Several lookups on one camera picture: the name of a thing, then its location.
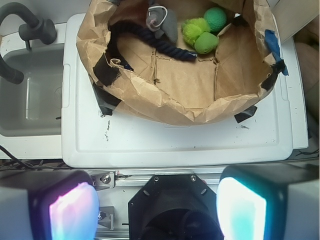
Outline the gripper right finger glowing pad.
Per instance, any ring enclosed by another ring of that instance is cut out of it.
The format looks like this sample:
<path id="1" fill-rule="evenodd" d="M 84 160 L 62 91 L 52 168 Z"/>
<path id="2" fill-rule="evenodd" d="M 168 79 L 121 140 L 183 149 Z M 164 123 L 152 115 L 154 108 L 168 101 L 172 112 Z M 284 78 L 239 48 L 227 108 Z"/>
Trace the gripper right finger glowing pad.
<path id="1" fill-rule="evenodd" d="M 220 176 L 216 210 L 227 240 L 318 240 L 320 167 L 229 165 Z"/>

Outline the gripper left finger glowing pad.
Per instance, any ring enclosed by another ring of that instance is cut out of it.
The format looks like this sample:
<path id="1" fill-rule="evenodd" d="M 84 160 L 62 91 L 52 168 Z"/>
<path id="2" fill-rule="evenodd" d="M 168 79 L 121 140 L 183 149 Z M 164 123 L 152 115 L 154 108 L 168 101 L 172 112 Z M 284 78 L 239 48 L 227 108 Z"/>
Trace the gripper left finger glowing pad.
<path id="1" fill-rule="evenodd" d="M 83 170 L 0 173 L 2 240 L 92 240 L 99 197 Z"/>

